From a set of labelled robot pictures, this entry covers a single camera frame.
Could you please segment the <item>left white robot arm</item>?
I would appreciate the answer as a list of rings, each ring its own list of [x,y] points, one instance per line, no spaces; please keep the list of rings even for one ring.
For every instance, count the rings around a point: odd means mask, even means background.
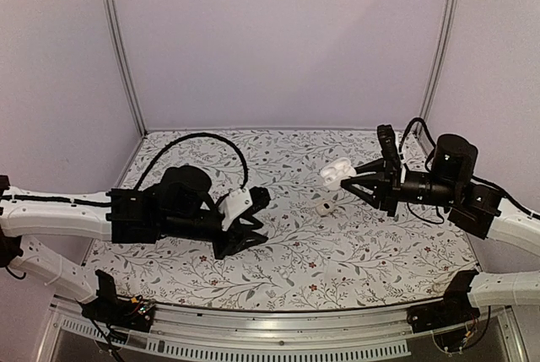
[[[82,236],[115,244],[154,244],[173,237],[211,243],[222,260],[267,242],[256,213],[270,203],[268,189],[241,187],[214,201],[212,181],[201,169],[167,169],[161,181],[138,189],[89,195],[48,196],[11,186],[1,178],[1,264],[40,278],[62,296],[119,322],[125,305],[111,275],[91,273],[44,247],[37,235]]]

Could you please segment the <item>cream earbud case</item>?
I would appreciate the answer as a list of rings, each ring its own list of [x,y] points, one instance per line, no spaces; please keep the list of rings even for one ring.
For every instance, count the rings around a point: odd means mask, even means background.
[[[331,214],[334,211],[334,209],[335,209],[335,206],[329,202],[319,203],[316,205],[316,211],[322,217],[325,217]]]

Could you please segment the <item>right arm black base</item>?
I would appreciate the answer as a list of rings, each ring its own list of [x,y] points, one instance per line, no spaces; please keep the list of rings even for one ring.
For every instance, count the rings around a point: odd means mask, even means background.
[[[471,304],[467,295],[473,279],[478,275],[478,270],[460,271],[449,283],[441,300],[409,307],[407,323],[413,332],[428,332],[471,322],[470,328],[461,328],[457,333],[437,334],[435,337],[435,344],[447,353],[471,348],[481,312]]]

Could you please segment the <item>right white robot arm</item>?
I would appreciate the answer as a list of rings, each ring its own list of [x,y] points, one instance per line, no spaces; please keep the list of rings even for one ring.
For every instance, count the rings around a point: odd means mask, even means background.
[[[390,127],[378,132],[381,158],[357,167],[337,159],[321,177],[330,190],[343,188],[373,208],[394,216],[399,203],[443,208],[460,230],[480,239],[511,244],[539,253],[539,216],[521,209],[505,192],[473,181],[478,150],[456,134],[438,137],[429,171],[409,170]],[[461,271],[451,280],[436,307],[436,317],[455,324],[470,308],[491,305],[536,305],[539,273]]]

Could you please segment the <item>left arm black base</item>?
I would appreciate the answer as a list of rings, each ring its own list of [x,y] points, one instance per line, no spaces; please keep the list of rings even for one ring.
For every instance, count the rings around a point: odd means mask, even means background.
[[[155,301],[137,295],[123,299],[117,295],[114,278],[96,270],[98,289],[96,298],[81,304],[82,316],[108,327],[121,327],[138,332],[150,332],[154,322]]]

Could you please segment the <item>white earbud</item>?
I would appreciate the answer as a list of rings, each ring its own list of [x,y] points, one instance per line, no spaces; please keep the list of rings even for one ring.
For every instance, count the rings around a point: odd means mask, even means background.
[[[320,171],[323,186],[329,191],[336,191],[341,187],[341,181],[357,175],[351,160],[339,158],[326,165]]]

